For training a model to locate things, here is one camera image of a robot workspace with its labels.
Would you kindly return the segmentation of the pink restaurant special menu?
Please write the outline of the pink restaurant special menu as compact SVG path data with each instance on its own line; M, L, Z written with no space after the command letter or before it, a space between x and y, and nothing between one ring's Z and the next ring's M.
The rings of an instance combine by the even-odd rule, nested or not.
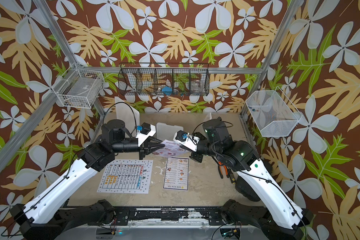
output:
M162 144L164 144L165 147L154 151L153 155L164 158L172 158L187 153L185 149L182 149L180 145L174 141L164 140Z

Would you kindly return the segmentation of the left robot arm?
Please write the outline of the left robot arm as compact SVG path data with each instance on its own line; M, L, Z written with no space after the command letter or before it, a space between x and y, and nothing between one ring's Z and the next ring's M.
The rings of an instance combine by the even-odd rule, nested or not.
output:
M146 155L164 147L156 138L156 127L148 123L137 126L132 136L122 120L110 120L102 125L102 133L93 144L78 153L78 159L52 185L27 204L15 205L10 213L27 240L54 240L70 229L85 224L107 224L115 216L114 207L106 200L70 210L61 206L87 180L115 160L119 153Z

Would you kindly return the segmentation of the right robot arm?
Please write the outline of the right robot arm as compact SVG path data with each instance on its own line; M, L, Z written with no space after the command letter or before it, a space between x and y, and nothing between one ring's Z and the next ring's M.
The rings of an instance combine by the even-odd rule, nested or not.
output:
M201 162L210 156L238 174L236 186L248 199L259 199L264 207L248 209L230 200L224 205L226 222L243 222L260 228L270 240L301 240L313 219L276 183L265 163L246 141L235 141L221 118L201 123L203 133L177 133L174 140Z

